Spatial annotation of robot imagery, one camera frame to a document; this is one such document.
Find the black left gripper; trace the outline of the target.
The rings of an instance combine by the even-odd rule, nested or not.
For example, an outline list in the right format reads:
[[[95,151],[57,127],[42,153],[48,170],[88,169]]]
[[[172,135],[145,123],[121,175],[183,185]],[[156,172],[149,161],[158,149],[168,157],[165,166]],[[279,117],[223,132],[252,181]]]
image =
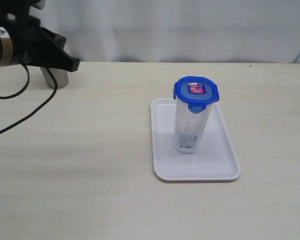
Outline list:
[[[0,0],[0,67],[27,66],[78,70],[80,59],[64,51],[66,38],[41,26],[30,14],[43,0]]]

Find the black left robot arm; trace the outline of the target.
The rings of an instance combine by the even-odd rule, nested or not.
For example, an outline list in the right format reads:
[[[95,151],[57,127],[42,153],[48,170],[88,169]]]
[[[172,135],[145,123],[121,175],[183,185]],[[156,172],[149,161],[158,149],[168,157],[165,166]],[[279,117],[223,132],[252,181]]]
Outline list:
[[[0,0],[0,67],[27,66],[78,70],[80,59],[64,51],[66,38],[41,26],[30,14],[43,0]]]

